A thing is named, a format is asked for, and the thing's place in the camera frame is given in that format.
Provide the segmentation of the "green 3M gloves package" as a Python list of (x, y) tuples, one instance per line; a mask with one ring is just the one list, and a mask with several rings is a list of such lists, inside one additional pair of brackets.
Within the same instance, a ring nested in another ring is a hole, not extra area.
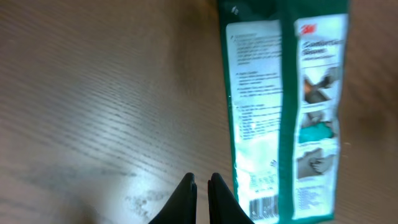
[(218, 2), (233, 190), (254, 223), (335, 216), (348, 0)]

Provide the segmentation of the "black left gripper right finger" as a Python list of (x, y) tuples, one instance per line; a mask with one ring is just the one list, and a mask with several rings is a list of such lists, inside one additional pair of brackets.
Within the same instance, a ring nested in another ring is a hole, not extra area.
[(254, 224), (219, 173), (208, 181), (208, 203), (211, 224)]

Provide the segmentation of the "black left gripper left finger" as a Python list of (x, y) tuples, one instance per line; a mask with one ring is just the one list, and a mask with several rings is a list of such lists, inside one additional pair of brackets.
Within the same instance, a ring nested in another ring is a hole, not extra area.
[(160, 212), (149, 224), (196, 224), (197, 185), (193, 173), (186, 173)]

